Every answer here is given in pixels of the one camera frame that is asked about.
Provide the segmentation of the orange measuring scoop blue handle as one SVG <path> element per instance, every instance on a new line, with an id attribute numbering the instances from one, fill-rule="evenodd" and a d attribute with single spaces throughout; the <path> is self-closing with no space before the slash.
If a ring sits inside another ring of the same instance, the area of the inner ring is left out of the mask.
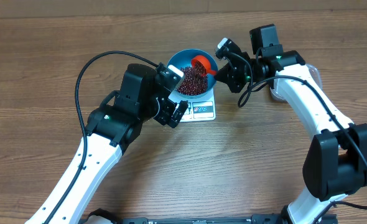
<path id="1" fill-rule="evenodd" d="M 203 73 L 201 74 L 202 77 L 207 75 L 216 75 L 216 71 L 211 68 L 210 61 L 202 55 L 197 55 L 193 59 L 191 59 L 191 65 L 195 67 L 196 65 L 201 65 L 203 67 Z"/>

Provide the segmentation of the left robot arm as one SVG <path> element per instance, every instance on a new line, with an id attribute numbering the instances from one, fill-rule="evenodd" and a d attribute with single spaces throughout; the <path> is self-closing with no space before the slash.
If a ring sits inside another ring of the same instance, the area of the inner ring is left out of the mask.
<path id="1" fill-rule="evenodd" d="M 120 90 L 112 91 L 92 111 L 77 153 L 43 205 L 28 223 L 78 223 L 107 173 L 153 118 L 175 128 L 188 107 L 169 95 L 184 73 L 173 65 L 128 65 Z"/>

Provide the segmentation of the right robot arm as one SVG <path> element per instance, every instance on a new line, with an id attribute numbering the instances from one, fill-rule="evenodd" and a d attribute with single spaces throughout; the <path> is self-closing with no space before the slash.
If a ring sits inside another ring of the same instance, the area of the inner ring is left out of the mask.
<path id="1" fill-rule="evenodd" d="M 355 124 L 329 100 L 295 50 L 285 51 L 275 25 L 250 31 L 253 54 L 224 38 L 215 55 L 226 65 L 217 81 L 239 93 L 244 106 L 265 86 L 294 110 L 311 144 L 302 168 L 305 187 L 281 213 L 253 215 L 251 223 L 336 223 L 329 210 L 367 186 L 367 124 Z"/>

